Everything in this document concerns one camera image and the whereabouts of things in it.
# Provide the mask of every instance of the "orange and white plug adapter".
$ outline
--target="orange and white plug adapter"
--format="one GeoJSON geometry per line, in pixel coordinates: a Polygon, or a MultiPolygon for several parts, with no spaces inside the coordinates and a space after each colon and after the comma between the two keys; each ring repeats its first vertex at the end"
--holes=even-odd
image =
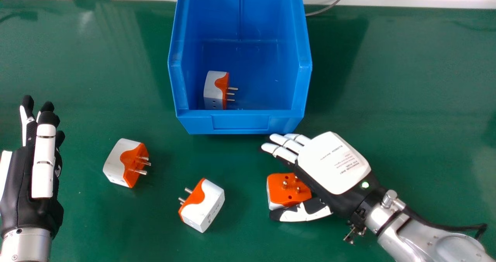
{"type": "Polygon", "coordinates": [[[224,190],[203,178],[195,189],[185,188],[184,191],[189,193],[189,196],[186,200],[179,197],[179,216],[184,223],[203,233],[224,204],[224,190]]]}
{"type": "Polygon", "coordinates": [[[291,207],[312,198],[312,191],[294,173],[275,173],[267,177],[269,209],[291,207]]]}
{"type": "Polygon", "coordinates": [[[234,96],[238,88],[229,86],[229,72],[209,71],[203,88],[203,100],[206,110],[226,110],[227,102],[235,100],[228,98],[234,96]]]}
{"type": "Polygon", "coordinates": [[[151,165],[145,144],[122,138],[105,161],[103,173],[110,182],[133,188],[138,177],[148,173],[145,165],[151,165]]]}

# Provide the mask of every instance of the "robotic hand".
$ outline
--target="robotic hand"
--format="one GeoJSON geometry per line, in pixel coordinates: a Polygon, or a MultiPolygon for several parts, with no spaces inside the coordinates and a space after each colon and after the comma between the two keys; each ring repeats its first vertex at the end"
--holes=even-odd
{"type": "Polygon", "coordinates": [[[383,188],[367,160],[335,133],[314,139],[300,134],[273,134],[262,150],[288,165],[316,198],[276,209],[276,221],[308,221],[336,213],[348,220],[344,238],[354,244],[367,229],[397,262],[494,262],[477,241],[486,224],[435,225],[423,219],[392,190],[383,188]],[[478,230],[475,239],[457,232],[478,230]]]}
{"type": "Polygon", "coordinates": [[[49,261],[52,239],[64,217],[57,195],[59,147],[65,136],[56,131],[60,120],[51,102],[43,105],[36,119],[33,107],[33,99],[25,96],[19,107],[22,147],[14,153],[4,151],[0,159],[1,262],[49,261]]]}

